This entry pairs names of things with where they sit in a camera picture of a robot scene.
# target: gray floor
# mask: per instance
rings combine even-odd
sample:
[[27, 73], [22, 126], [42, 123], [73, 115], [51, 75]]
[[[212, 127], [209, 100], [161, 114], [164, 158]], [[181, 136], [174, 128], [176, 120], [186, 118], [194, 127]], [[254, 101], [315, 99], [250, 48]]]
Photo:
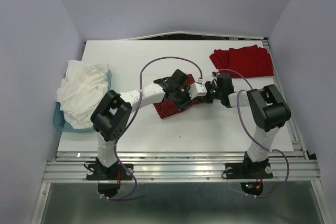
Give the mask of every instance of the gray floor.
[[[264, 193], [279, 185], [266, 183]], [[310, 182], [290, 182], [265, 199], [238, 194], [229, 183], [139, 185], [132, 198], [100, 199], [96, 184], [54, 184], [43, 223], [323, 223]]]

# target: teal basket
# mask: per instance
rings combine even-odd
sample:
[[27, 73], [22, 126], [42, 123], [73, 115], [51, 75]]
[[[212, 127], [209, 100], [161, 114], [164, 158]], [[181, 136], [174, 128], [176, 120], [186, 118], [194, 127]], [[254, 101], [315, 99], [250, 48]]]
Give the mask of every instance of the teal basket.
[[[108, 89], [111, 89], [111, 80], [112, 80], [112, 73], [110, 70], [107, 72], [107, 81], [109, 83]], [[54, 113], [54, 126], [59, 131], [65, 131], [65, 132], [90, 132], [93, 131], [93, 128], [86, 128], [86, 129], [74, 129], [67, 121], [64, 119], [64, 113], [62, 110], [60, 110], [61, 104], [59, 102], [56, 102], [56, 108]]]

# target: crumpled white cloth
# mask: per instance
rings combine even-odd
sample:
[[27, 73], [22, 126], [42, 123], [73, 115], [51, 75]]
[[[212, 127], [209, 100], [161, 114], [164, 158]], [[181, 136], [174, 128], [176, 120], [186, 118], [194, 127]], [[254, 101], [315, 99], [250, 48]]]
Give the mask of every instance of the crumpled white cloth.
[[108, 89], [108, 64], [69, 60], [66, 76], [57, 90], [64, 119], [74, 129], [93, 127], [91, 114]]

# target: white wall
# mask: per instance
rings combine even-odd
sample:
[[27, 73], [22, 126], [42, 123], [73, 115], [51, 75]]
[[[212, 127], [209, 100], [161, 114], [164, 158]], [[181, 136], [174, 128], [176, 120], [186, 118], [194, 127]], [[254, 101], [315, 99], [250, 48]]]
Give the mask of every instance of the white wall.
[[270, 36], [289, 105], [336, 221], [336, 2], [291, 0]]
[[56, 90], [81, 38], [60, 0], [0, 0], [0, 222], [30, 223], [58, 145]]
[[288, 1], [62, 0], [84, 40], [179, 30], [268, 37]]

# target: white table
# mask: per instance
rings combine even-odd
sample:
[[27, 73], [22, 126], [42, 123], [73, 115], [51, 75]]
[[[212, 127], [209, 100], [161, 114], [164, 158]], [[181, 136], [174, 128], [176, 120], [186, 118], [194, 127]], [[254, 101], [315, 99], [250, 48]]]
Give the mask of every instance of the white table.
[[[215, 67], [209, 59], [214, 49], [227, 50], [257, 44], [261, 41], [189, 40], [189, 41], [88, 41], [82, 61], [108, 63], [112, 72], [111, 89], [116, 92], [139, 88], [139, 72], [142, 67], [158, 57], [177, 56], [196, 62], [204, 78], [211, 79]], [[176, 69], [199, 77], [194, 65], [174, 59], [151, 64], [144, 72], [144, 86], [153, 80], [170, 76]], [[250, 78], [255, 88], [274, 83], [272, 77]], [[235, 90], [247, 89], [240, 79], [233, 81]], [[253, 134], [255, 123], [250, 108], [242, 108], [248, 130]], [[272, 148], [293, 151], [289, 127], [283, 127], [276, 136]], [[238, 119], [237, 109], [228, 109], [215, 101], [213, 104], [195, 105], [187, 111], [161, 120], [154, 106], [139, 111], [132, 126], [120, 139], [118, 151], [123, 152], [244, 152], [251, 140], [245, 134]], [[94, 152], [97, 150], [95, 132], [63, 132], [59, 152]]]

